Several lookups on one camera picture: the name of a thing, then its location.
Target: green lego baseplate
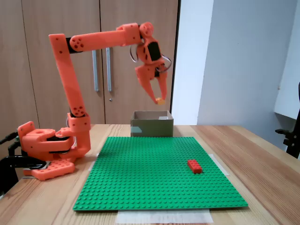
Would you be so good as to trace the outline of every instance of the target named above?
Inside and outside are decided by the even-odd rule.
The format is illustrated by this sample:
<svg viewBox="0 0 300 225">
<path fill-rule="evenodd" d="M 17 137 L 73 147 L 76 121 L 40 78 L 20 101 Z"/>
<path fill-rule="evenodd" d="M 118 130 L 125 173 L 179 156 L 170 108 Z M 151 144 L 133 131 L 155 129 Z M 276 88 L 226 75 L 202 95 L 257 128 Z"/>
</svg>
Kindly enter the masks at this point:
<svg viewBox="0 0 300 225">
<path fill-rule="evenodd" d="M 202 173 L 194 174 L 195 159 Z M 108 137 L 73 210 L 246 207 L 193 137 Z"/>
</svg>

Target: white wall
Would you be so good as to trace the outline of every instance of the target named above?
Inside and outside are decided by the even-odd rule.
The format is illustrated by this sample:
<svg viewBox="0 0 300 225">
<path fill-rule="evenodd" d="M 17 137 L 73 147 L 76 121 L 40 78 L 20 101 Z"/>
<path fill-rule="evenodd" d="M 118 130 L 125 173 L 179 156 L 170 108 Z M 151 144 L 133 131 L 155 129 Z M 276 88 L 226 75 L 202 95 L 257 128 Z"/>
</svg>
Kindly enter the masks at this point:
<svg viewBox="0 0 300 225">
<path fill-rule="evenodd" d="M 213 0 L 183 0 L 177 42 L 172 116 L 176 125 L 196 125 Z"/>
<path fill-rule="evenodd" d="M 291 41 L 285 62 L 280 90 L 275 104 L 275 112 L 296 119 L 300 102 L 298 84 L 300 82 L 300 3 L 298 2 L 292 29 Z"/>
<path fill-rule="evenodd" d="M 273 112 L 296 0 L 214 0 L 198 124 L 241 125 L 285 148 Z"/>
</svg>

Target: wire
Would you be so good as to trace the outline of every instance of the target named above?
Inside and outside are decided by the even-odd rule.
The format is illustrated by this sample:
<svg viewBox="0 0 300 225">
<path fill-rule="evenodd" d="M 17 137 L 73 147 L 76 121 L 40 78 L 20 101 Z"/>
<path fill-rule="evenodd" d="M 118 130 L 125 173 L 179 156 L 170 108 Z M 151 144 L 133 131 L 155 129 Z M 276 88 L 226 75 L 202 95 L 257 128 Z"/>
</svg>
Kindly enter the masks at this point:
<svg viewBox="0 0 300 225">
<path fill-rule="evenodd" d="M 68 118 L 66 119 L 66 126 L 69 128 Z M 73 140 L 74 140 L 74 143 L 73 143 L 72 147 L 74 147 L 74 146 L 77 144 L 77 138 L 76 138 L 76 137 L 73 137 Z"/>
</svg>

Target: red lego brick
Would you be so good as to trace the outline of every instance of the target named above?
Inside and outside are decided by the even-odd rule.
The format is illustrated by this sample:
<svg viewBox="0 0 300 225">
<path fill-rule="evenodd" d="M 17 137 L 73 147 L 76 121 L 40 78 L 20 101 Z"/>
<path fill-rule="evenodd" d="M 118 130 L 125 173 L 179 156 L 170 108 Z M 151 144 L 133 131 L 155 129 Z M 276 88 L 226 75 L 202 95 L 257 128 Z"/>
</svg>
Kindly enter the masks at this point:
<svg viewBox="0 0 300 225">
<path fill-rule="evenodd" d="M 199 163 L 193 159 L 193 160 L 188 160 L 187 164 L 189 168 L 193 171 L 193 173 L 202 173 L 202 167 L 199 165 Z"/>
</svg>

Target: white paper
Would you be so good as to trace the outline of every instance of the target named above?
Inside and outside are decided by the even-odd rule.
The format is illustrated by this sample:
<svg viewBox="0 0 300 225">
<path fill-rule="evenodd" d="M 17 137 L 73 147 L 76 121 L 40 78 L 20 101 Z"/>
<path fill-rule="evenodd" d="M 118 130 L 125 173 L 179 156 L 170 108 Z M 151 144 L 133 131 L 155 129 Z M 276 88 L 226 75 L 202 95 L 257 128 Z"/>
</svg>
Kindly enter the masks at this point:
<svg viewBox="0 0 300 225">
<path fill-rule="evenodd" d="M 117 224 L 213 223 L 210 210 L 119 210 Z"/>
<path fill-rule="evenodd" d="M 229 176 L 229 173 L 224 169 L 224 167 L 217 161 L 217 159 L 215 158 L 214 154 L 208 154 L 210 156 L 210 158 L 212 159 L 212 161 L 214 161 L 214 163 L 219 167 L 219 169 L 222 171 L 222 173 L 225 176 Z"/>
<path fill-rule="evenodd" d="M 160 116 L 159 118 L 158 118 L 159 120 L 167 120 L 167 119 L 169 119 L 167 116 Z"/>
<path fill-rule="evenodd" d="M 93 168 L 94 164 L 95 164 L 95 161 L 93 161 L 93 162 L 91 163 L 91 165 L 90 165 L 90 167 L 89 167 L 89 171 L 92 171 L 92 168 Z"/>
</svg>

